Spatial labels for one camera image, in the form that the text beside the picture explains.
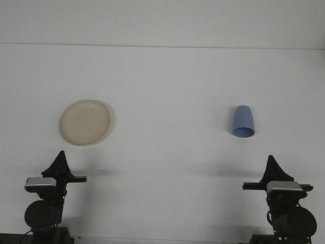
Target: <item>upside-down cup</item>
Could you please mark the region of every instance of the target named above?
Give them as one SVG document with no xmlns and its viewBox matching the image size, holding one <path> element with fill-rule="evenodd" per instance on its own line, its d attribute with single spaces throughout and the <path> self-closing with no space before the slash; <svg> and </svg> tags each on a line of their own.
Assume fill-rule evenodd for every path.
<svg viewBox="0 0 325 244">
<path fill-rule="evenodd" d="M 251 137 L 255 133 L 253 114 L 246 105 L 236 108 L 233 120 L 233 134 L 237 137 Z"/>
</svg>

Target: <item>camera mount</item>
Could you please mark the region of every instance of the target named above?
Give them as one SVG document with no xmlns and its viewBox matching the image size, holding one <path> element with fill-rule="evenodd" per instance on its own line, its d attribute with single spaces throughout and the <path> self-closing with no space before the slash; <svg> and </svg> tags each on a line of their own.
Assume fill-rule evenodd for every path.
<svg viewBox="0 0 325 244">
<path fill-rule="evenodd" d="M 86 182 L 86 176 L 74 176 L 68 167 L 64 151 L 51 166 L 42 172 L 43 177 L 28 178 L 25 189 L 37 193 L 41 200 L 26 209 L 25 221 L 31 227 L 31 244 L 73 244 L 67 227 L 58 227 L 62 221 L 67 184 Z"/>
<path fill-rule="evenodd" d="M 272 155 L 258 183 L 244 182 L 244 190 L 264 190 L 270 208 L 267 219 L 274 235 L 253 235 L 249 244 L 308 244 L 317 229 L 316 219 L 299 200 L 307 197 L 313 186 L 295 182 L 286 174 Z"/>
</svg>

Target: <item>beige plate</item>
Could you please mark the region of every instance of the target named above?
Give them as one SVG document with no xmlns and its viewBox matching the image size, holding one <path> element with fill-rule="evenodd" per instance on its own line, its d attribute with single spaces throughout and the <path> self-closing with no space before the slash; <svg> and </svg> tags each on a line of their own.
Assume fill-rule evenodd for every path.
<svg viewBox="0 0 325 244">
<path fill-rule="evenodd" d="M 66 141 L 86 146 L 100 141 L 106 135 L 110 123 L 111 114 L 104 103 L 81 100 L 63 113 L 59 127 Z"/>
</svg>

